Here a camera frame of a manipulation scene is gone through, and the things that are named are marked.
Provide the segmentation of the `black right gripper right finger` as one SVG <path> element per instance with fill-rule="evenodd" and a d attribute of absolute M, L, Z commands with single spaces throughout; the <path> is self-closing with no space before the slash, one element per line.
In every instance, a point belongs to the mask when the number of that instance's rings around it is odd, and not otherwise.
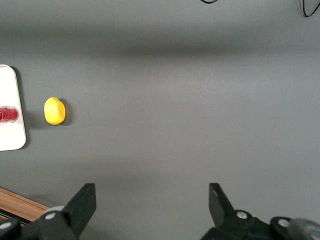
<path fill-rule="evenodd" d="M 254 217 L 244 210 L 234 209 L 218 183 L 209 184 L 208 208 L 214 227 L 203 240 L 245 240 L 254 224 Z"/>

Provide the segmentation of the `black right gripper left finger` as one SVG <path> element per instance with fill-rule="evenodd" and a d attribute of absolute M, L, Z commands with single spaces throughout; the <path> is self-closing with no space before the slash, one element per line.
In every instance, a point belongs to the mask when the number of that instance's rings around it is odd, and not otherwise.
<path fill-rule="evenodd" d="M 37 220 L 40 240 L 78 240 L 96 211 L 96 186 L 86 183 L 63 207 L 46 210 Z"/>

